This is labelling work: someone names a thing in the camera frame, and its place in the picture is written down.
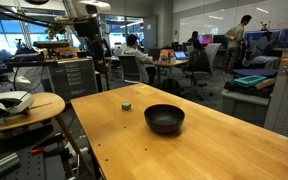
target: filing cabinet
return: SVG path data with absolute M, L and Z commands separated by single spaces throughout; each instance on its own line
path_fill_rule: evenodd
M 97 93 L 93 60 L 79 59 L 58 62 L 48 68 L 52 91 L 66 103 L 71 99 Z

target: person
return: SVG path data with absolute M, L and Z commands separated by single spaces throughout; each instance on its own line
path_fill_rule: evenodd
M 239 25 L 232 27 L 225 33 L 225 37 L 228 38 L 228 45 L 223 74 L 229 75 L 232 73 L 238 59 L 240 43 L 243 40 L 244 26 L 246 26 L 251 19 L 252 16 L 250 15 L 243 16 Z
M 198 40 L 198 32 L 197 31 L 193 31 L 192 32 L 192 37 L 187 40 L 187 42 L 191 42 L 193 43 L 194 49 L 204 49 L 203 46 L 201 45 L 200 41 Z
M 127 47 L 123 49 L 122 55 L 129 55 L 129 56 L 135 56 L 136 59 L 140 62 L 140 71 L 147 72 L 148 76 L 145 76 L 146 73 L 143 76 L 144 83 L 153 84 L 154 77 L 156 73 L 156 68 L 153 65 L 153 58 L 149 57 L 145 54 L 143 54 L 141 51 L 136 49 L 137 46 L 137 37 L 134 34 L 130 34 L 126 38 L 126 44 Z
M 265 69 L 277 69 L 281 59 L 274 56 L 266 56 L 267 52 L 272 50 L 272 45 L 275 42 L 271 39 L 272 32 L 265 32 L 263 36 L 252 48 L 249 60 L 243 59 L 243 65 L 249 66 L 250 64 L 265 64 Z

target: black bowl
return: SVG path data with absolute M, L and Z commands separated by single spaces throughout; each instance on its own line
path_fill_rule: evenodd
M 185 117 L 180 108 L 167 104 L 150 106 L 145 110 L 144 115 L 148 126 L 160 134 L 177 131 Z

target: office room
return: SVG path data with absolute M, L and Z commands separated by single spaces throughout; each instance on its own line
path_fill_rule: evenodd
M 288 0 L 0 0 L 0 179 L 288 179 Z

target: green cube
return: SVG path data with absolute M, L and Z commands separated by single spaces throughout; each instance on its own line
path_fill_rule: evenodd
M 128 111 L 131 109 L 131 103 L 123 103 L 122 110 Z

